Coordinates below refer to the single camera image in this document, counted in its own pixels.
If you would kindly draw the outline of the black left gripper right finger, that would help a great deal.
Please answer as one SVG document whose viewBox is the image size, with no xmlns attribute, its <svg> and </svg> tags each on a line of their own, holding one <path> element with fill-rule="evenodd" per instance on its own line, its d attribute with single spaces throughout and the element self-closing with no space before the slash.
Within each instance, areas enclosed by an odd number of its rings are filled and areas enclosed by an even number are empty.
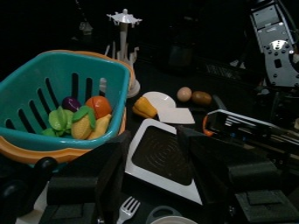
<svg viewBox="0 0 299 224">
<path fill-rule="evenodd" d="M 299 224 L 274 163 L 242 146 L 177 128 L 210 224 Z"/>
</svg>

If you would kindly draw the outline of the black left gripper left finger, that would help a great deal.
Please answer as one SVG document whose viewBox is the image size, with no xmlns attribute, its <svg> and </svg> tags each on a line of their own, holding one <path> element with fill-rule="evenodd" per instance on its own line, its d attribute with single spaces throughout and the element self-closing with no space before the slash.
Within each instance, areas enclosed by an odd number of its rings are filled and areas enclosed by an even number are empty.
<svg viewBox="0 0 299 224">
<path fill-rule="evenodd" d="M 39 224 L 117 224 L 130 141 L 125 131 L 53 176 Z"/>
</svg>

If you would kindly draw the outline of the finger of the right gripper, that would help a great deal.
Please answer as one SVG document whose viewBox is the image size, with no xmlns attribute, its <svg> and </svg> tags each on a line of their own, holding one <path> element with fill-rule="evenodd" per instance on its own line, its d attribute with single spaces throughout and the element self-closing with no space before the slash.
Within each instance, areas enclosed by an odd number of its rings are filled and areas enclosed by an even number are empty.
<svg viewBox="0 0 299 224">
<path fill-rule="evenodd" d="M 250 135 L 270 137 L 280 133 L 280 128 L 257 118 L 217 109 L 206 115 L 205 129 L 220 135 Z"/>
</svg>

